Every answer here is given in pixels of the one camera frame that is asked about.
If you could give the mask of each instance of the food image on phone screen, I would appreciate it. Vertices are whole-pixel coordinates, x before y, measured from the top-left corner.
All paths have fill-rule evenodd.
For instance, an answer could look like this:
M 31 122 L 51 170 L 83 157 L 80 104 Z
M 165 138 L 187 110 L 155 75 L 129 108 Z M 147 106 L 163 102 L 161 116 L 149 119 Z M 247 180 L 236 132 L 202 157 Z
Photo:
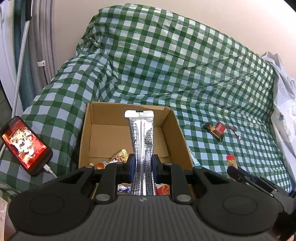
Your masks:
M 2 138 L 27 169 L 47 148 L 20 119 L 9 125 Z

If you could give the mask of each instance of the green and white checkered fabric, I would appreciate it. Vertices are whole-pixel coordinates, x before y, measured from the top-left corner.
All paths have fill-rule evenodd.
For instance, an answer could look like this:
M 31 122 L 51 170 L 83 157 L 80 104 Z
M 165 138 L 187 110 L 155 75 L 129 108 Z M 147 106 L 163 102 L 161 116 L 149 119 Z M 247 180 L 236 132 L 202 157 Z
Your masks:
M 49 166 L 69 171 L 87 103 L 91 101 L 165 105 L 179 121 L 201 164 L 226 174 L 233 154 L 250 173 L 287 191 L 293 181 L 272 136 L 272 67 L 233 38 L 175 13 L 142 5 L 103 8 L 94 16 L 51 83 L 22 118 L 53 149 Z M 203 129 L 218 121 L 226 129 L 218 142 Z M 0 181 L 23 191 L 51 174 L 30 177 L 5 150 Z

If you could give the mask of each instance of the smartphone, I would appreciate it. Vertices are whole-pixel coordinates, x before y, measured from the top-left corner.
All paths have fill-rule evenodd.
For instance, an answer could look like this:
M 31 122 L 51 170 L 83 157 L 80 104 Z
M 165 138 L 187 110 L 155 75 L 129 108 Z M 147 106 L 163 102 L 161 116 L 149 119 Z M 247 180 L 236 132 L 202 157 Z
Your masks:
M 51 148 L 44 144 L 19 116 L 4 125 L 0 136 L 30 175 L 36 175 L 52 157 Z

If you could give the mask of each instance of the wall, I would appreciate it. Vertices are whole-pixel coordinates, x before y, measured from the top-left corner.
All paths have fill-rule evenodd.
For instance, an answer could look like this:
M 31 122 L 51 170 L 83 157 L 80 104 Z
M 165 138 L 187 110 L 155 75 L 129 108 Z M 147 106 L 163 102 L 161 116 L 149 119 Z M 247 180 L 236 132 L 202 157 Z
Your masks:
M 75 55 L 79 39 L 98 9 L 122 0 L 55 0 L 57 68 Z M 228 34 L 259 55 L 278 53 L 296 79 L 296 12 L 283 0 L 134 0 L 192 18 Z

